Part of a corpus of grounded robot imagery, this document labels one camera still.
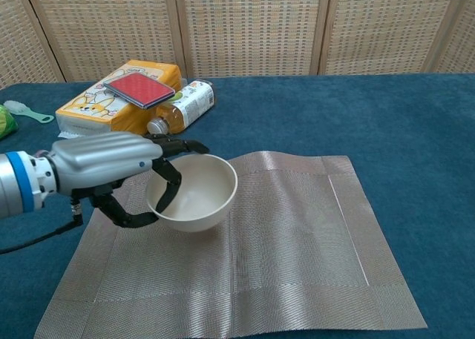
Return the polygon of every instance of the red book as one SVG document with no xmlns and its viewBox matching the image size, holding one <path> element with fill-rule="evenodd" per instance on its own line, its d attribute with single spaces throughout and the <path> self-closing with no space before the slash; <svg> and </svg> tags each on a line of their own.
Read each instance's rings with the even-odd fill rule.
<svg viewBox="0 0 475 339">
<path fill-rule="evenodd" d="M 173 88 L 138 72 L 110 79 L 103 85 L 142 109 L 152 108 L 175 95 Z"/>
</svg>

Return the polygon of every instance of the green brush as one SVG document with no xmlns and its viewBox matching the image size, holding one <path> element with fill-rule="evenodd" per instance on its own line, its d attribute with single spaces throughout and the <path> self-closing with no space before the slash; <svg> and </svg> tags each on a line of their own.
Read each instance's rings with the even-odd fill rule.
<svg viewBox="0 0 475 339">
<path fill-rule="evenodd" d="M 47 122 L 52 122 L 54 120 L 54 116 L 37 113 L 29 109 L 29 107 L 27 107 L 25 104 L 16 102 L 14 100 L 7 100 L 5 103 L 3 103 L 3 105 L 12 114 L 29 116 L 30 118 L 38 120 L 42 124 L 46 124 Z"/>
</svg>

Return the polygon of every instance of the bowl rim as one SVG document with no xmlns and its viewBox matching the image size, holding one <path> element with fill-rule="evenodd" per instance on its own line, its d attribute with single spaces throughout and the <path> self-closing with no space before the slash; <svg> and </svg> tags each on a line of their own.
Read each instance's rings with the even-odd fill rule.
<svg viewBox="0 0 475 339">
<path fill-rule="evenodd" d="M 155 215 L 159 218 L 159 219 L 164 219 L 164 220 L 168 220 L 168 221 L 171 221 L 171 222 L 179 222 L 179 223 L 190 223 L 190 222 L 196 222 L 198 220 L 202 220 L 204 218 L 207 218 L 207 217 L 211 217 L 213 216 L 214 214 L 218 213 L 219 211 L 221 211 L 223 208 L 225 208 L 231 201 L 233 201 L 233 199 L 235 198 L 235 195 L 236 195 L 236 192 L 237 192 L 237 189 L 238 189 L 238 174 L 236 173 L 236 170 L 234 167 L 232 167 L 232 165 L 226 161 L 225 159 L 219 157 L 219 156 L 216 156 L 216 155 L 211 155 L 211 154 L 188 154 L 188 155 L 182 155 L 181 157 L 177 157 L 176 159 L 182 159 L 182 158 L 186 158 L 186 157 L 196 157 L 196 156 L 199 156 L 199 157 L 213 157 L 215 159 L 218 159 L 220 160 L 222 163 L 224 163 L 229 169 L 231 169 L 232 171 L 232 175 L 234 177 L 234 180 L 235 180 L 235 185 L 234 185 L 234 188 L 232 189 L 232 192 L 231 192 L 231 195 L 228 197 L 228 199 L 219 207 L 219 208 L 216 208 L 214 211 L 208 213 L 208 214 L 205 214 L 203 215 L 202 217 L 196 217 L 196 218 L 191 218 L 191 219 L 187 219 L 187 220 L 181 220 L 181 219 L 176 219 L 176 218 L 170 218 L 170 217 L 167 217 L 161 213 L 159 213 L 158 211 L 156 211 L 154 208 L 151 207 L 149 201 L 148 201 L 148 187 L 150 186 L 150 180 L 147 182 L 147 186 L 145 187 L 145 201 L 147 203 L 147 206 L 155 213 Z"/>
</svg>

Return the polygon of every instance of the cardboard box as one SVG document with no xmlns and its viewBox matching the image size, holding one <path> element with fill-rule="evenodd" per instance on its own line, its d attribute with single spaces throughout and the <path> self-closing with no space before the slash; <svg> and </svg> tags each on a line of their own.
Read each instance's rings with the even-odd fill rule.
<svg viewBox="0 0 475 339">
<path fill-rule="evenodd" d="M 73 138 L 108 131 L 145 134 L 155 108 L 143 110 L 102 85 L 107 79 L 138 71 L 179 91 L 182 88 L 178 66 L 158 62 L 130 60 L 56 111 L 60 137 Z"/>
</svg>

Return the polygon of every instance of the bottle cap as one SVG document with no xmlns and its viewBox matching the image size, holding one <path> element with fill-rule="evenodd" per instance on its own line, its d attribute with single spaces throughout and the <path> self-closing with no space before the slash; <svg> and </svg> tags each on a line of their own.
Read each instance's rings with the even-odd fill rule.
<svg viewBox="0 0 475 339">
<path fill-rule="evenodd" d="M 162 118 L 155 118 L 148 122 L 147 130 L 150 134 L 168 134 L 168 124 Z"/>
</svg>

